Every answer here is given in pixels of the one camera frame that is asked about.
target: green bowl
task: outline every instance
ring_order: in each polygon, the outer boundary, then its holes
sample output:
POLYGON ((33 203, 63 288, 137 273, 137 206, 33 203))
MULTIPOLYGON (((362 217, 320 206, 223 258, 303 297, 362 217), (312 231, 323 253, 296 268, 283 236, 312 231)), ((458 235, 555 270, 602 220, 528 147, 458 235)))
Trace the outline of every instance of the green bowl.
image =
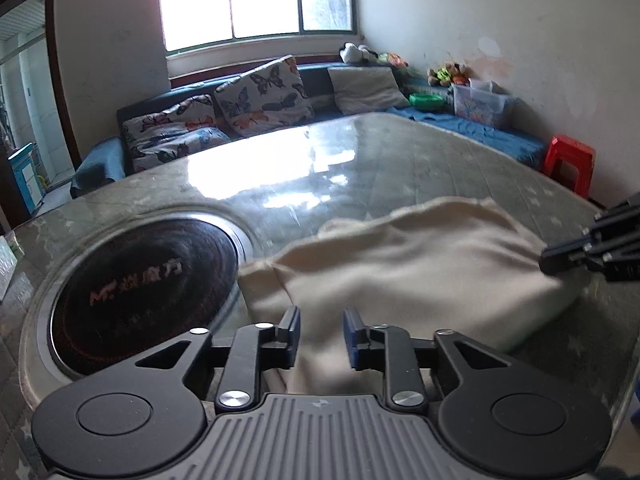
POLYGON ((409 102, 421 112, 435 112, 444 107, 444 99, 433 94, 411 94, 409 102))

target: red plastic stool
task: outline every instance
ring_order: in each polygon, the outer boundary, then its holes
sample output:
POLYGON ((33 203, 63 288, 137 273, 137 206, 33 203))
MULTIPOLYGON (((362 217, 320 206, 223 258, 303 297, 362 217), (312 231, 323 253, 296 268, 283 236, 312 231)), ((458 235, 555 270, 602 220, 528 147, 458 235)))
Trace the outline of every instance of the red plastic stool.
POLYGON ((591 146, 587 146, 566 135, 558 135, 551 139, 542 172, 546 176, 552 177, 563 162, 571 164, 578 170, 578 178, 574 183, 574 193, 583 198, 589 198, 591 175, 593 175, 595 161, 596 151, 591 146))

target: silver screw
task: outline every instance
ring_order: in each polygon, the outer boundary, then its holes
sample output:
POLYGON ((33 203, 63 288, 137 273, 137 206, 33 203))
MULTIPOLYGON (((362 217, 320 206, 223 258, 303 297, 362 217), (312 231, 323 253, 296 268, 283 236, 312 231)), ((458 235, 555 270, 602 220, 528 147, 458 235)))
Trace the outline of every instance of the silver screw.
POLYGON ((418 406, 422 404, 424 396, 412 390, 405 390, 404 392, 396 393, 391 397, 391 400, 399 406, 418 406))
POLYGON ((230 390, 224 392, 218 397, 220 404, 224 404, 229 408, 240 408, 249 402, 249 394, 240 390, 230 390))

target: sofa backrest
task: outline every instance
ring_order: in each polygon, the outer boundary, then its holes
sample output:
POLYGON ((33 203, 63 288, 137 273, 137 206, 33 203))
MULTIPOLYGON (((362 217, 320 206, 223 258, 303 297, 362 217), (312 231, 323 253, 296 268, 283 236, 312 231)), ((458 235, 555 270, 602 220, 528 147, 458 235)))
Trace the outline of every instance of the sofa backrest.
MULTIPOLYGON (((331 83, 329 77, 328 68, 332 66, 344 66, 343 63, 319 63, 300 65, 298 71, 300 72, 300 78, 305 86, 306 94, 311 99, 311 104, 317 112, 331 111, 338 112, 334 101, 334 86, 331 83)), ((216 117, 222 117, 222 110, 218 106, 218 103, 214 97, 214 91, 223 83, 236 78, 236 75, 219 77, 216 79, 210 79, 208 81, 202 81, 180 88, 175 88, 159 96, 152 97, 145 101, 140 101, 133 105, 121 108, 116 112, 118 119, 118 128, 122 133, 122 123, 128 121, 134 117, 141 115, 152 114, 166 110, 171 106, 184 101, 186 98, 194 95, 208 94, 214 99, 214 110, 216 117)))

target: blue sofa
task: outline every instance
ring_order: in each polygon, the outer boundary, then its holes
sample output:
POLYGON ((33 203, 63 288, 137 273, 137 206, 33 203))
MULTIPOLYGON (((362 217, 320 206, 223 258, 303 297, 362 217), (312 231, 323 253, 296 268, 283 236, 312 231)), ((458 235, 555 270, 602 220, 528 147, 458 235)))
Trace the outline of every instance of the blue sofa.
MULTIPOLYGON (((342 117, 342 113, 335 105, 334 87, 327 71, 327 69, 332 66, 344 65, 343 63, 321 63, 301 65, 298 67, 306 94, 311 99, 311 104, 316 112, 314 122, 342 117)), ((399 72, 394 70, 394 75, 402 89, 399 72)), ((91 150, 78 168, 76 176, 72 181, 71 196, 76 198, 133 174, 132 160, 124 141, 122 129, 122 124, 125 121, 134 117, 165 110, 194 95, 213 95, 217 87, 234 77, 235 76, 220 77, 183 86, 118 110, 116 112, 116 118, 118 120, 120 136, 104 140, 91 150)), ((214 110, 217 118, 223 117, 222 110, 215 100, 214 110)), ((500 132, 494 128, 484 126, 484 124, 474 123, 473 121, 458 118, 450 114, 425 114, 413 107, 402 110, 390 108, 386 111, 413 120, 433 123, 444 129, 455 131, 505 152, 516 160, 536 169, 540 163, 540 157, 543 156, 543 153, 546 151, 546 145, 543 141, 533 136, 523 134, 522 132, 500 132)), ((233 133, 231 129, 225 130, 225 133, 232 140, 242 138, 233 133)))

